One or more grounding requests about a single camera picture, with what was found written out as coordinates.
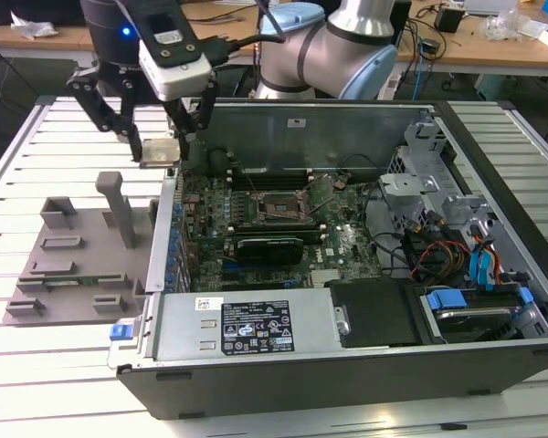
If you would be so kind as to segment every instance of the circuit board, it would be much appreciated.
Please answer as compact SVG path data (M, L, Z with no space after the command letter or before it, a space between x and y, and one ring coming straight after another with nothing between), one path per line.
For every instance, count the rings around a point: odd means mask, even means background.
M358 220L361 187L346 184L336 173L314 174L294 191L234 191L224 179L191 174L182 196L194 248L189 252L192 292L323 287L333 279L381 274ZM237 260L233 230L270 237L284 234L280 229L286 226L316 237L298 248L299 263L246 266Z

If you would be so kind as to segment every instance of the power supply label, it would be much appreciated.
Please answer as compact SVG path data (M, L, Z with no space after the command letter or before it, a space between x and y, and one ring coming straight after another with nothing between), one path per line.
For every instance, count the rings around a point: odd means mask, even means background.
M221 321L227 356L294 351L288 301L224 303Z

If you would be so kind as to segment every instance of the motherboard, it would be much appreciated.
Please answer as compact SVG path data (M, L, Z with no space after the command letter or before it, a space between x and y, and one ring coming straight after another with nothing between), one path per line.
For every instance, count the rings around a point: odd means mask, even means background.
M361 221L364 187L348 180L334 172L305 172L286 182L185 172L174 228L186 248L186 288L309 288L380 276Z

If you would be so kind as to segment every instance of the floor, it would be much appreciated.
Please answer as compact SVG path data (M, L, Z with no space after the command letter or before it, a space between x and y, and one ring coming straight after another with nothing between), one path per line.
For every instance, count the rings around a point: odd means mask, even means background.
M0 157L14 138L32 109L38 95L68 95L66 81L73 72L74 63L64 60L16 59L14 67L33 87L0 61ZM232 96L241 69L219 74L221 94ZM442 83L449 79L447 74L434 74L421 87L419 99L425 100L478 100L473 84L476 76L457 75L449 91L442 89ZM249 92L248 84L240 90L240 96ZM414 83L404 84L396 94L397 99L412 99ZM533 127L545 135L548 131L548 83L533 78L518 78L518 85L510 101Z

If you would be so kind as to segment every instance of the slotted metal table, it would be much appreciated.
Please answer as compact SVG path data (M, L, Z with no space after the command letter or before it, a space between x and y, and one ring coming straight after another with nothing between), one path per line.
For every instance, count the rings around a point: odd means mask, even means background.
M512 110L452 105L548 238L548 146ZM160 108L138 109L136 120L144 138L163 137L167 129ZM470 177L462 162L458 166ZM155 420L107 366L109 324L1 325L42 225L38 213L45 198L69 196L78 208L101 208L106 203L94 182L109 169L122 173L132 205L146 206L160 192L163 172L140 171L128 146L98 132L71 98L42 99L0 161L0 437L548 436L548 371L488 397ZM257 396L267 397L268 385ZM442 423L452 422L468 429L441 431Z

